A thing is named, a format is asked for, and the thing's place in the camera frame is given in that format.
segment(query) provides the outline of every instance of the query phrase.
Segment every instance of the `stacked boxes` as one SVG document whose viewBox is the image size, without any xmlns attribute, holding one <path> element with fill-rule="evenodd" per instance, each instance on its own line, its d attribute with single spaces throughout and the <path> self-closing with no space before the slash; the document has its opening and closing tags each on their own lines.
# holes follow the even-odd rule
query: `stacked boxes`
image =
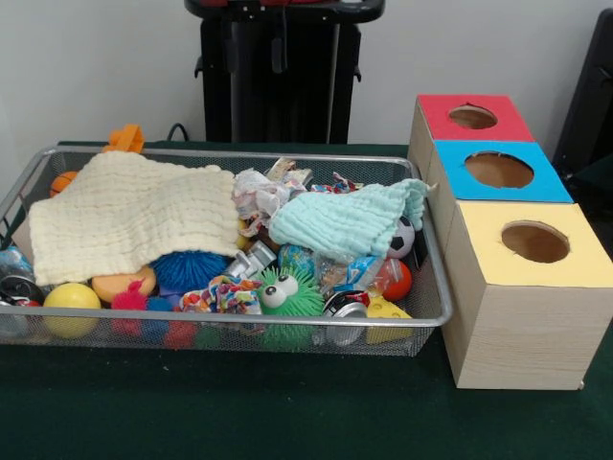
<svg viewBox="0 0 613 460">
<path fill-rule="evenodd" d="M 461 388 L 577 389 L 613 316 L 613 264 L 504 96 L 419 96 L 409 159 L 456 311 Z"/>
</svg>

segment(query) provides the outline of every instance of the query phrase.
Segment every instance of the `wire mesh basket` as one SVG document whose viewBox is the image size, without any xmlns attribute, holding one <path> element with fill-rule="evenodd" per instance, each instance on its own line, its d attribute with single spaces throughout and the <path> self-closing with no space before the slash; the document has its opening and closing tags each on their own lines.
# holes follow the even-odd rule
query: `wire mesh basket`
<svg viewBox="0 0 613 460">
<path fill-rule="evenodd" d="M 61 173 L 79 171 L 100 148 L 54 147 L 36 155 L 0 204 L 4 247 L 36 201 L 49 196 Z M 145 149 L 151 160 L 186 167 L 217 164 L 238 173 L 268 170 L 274 153 Z M 332 173 L 356 182 L 391 185 L 416 176 L 412 165 L 394 157 L 288 154 L 313 170 L 314 183 Z M 434 328 L 451 316 L 449 284 L 426 209 L 420 232 L 422 257 L 409 267 L 413 287 L 397 305 L 412 319 L 288 317 L 130 310 L 45 309 L 0 305 L 0 343 L 80 347 L 169 348 L 220 351 L 282 351 L 320 354 L 415 356 Z M 276 332 L 301 337 L 285 346 Z"/>
</svg>

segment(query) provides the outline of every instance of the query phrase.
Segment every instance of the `yellow toy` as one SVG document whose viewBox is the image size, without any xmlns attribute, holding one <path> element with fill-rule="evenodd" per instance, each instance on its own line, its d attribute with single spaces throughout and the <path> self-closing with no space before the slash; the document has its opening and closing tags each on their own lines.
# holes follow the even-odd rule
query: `yellow toy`
<svg viewBox="0 0 613 460">
<path fill-rule="evenodd" d="M 391 318 L 391 319 L 411 319 L 406 312 L 399 309 L 392 302 L 388 302 L 383 297 L 371 299 L 368 307 L 369 318 Z M 393 342 L 413 335 L 412 329 L 407 328 L 368 328 L 366 332 L 366 343 L 377 345 L 383 342 Z"/>
<path fill-rule="evenodd" d="M 91 288 L 78 283 L 56 287 L 45 299 L 45 308 L 100 309 L 100 299 Z M 71 318 L 66 316 L 45 316 L 45 325 L 61 338 L 80 338 L 91 333 L 98 324 L 98 318 Z"/>
<path fill-rule="evenodd" d="M 131 151 L 141 153 L 145 144 L 145 136 L 138 125 L 125 125 L 124 129 L 112 131 L 108 136 L 108 146 L 102 151 Z"/>
<path fill-rule="evenodd" d="M 244 220 L 242 220 L 241 218 L 238 220 L 238 230 L 244 230 L 245 228 L 247 228 L 247 222 L 245 222 Z M 247 247 L 247 244 L 249 244 L 249 242 L 251 242 L 251 240 L 249 240 L 247 237 L 243 237 L 241 234 L 238 234 L 238 239 L 237 239 L 237 246 L 238 249 L 240 249 L 241 251 L 246 250 L 245 248 Z"/>
<path fill-rule="evenodd" d="M 117 294 L 126 292 L 128 290 L 127 287 L 133 281 L 142 281 L 143 283 L 138 290 L 145 296 L 150 295 L 155 289 L 156 284 L 153 268 L 145 265 L 136 273 L 95 276 L 92 278 L 92 289 L 104 302 L 110 304 Z"/>
</svg>

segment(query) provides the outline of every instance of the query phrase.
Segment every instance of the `cloth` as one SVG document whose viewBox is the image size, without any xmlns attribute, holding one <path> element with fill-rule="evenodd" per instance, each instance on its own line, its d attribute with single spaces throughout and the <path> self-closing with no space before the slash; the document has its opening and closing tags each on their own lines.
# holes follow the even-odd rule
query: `cloth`
<svg viewBox="0 0 613 460">
<path fill-rule="evenodd" d="M 179 309 L 199 313 L 261 314 L 260 287 L 261 281 L 217 276 L 206 289 L 185 294 Z"/>
<path fill-rule="evenodd" d="M 270 222 L 277 244 L 297 244 L 338 262 L 384 257 L 400 217 L 417 231 L 428 186 L 405 179 L 389 187 L 373 184 L 346 195 L 307 193 L 287 203 Z"/>
<path fill-rule="evenodd" d="M 332 178 L 335 180 L 333 187 L 331 185 L 311 185 L 310 190 L 320 194 L 350 194 L 364 188 L 364 184 L 352 182 L 338 172 L 333 172 Z"/>
<path fill-rule="evenodd" d="M 136 153 L 96 155 L 59 195 L 30 212 L 39 285 L 134 273 L 173 251 L 238 252 L 234 176 Z"/>
<path fill-rule="evenodd" d="M 240 230 L 240 234 L 251 238 L 262 227 L 268 228 L 270 219 L 277 211 L 296 193 L 305 190 L 305 186 L 296 180 L 273 182 L 253 169 L 237 174 L 232 198 L 237 205 L 239 217 L 252 220 L 247 228 Z"/>
</svg>

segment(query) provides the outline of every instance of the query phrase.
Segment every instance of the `black cable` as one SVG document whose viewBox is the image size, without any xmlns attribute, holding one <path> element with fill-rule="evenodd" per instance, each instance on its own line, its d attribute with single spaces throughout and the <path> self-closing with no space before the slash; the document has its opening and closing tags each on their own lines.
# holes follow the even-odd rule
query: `black cable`
<svg viewBox="0 0 613 460">
<path fill-rule="evenodd" d="M 172 136 L 174 135 L 174 132 L 177 129 L 179 129 L 183 133 L 183 140 L 185 142 L 190 142 L 190 135 L 188 134 L 188 131 L 180 123 L 175 123 L 174 125 L 172 125 L 172 128 L 170 129 L 169 135 L 166 137 L 166 140 L 167 141 L 171 141 L 172 140 Z"/>
</svg>

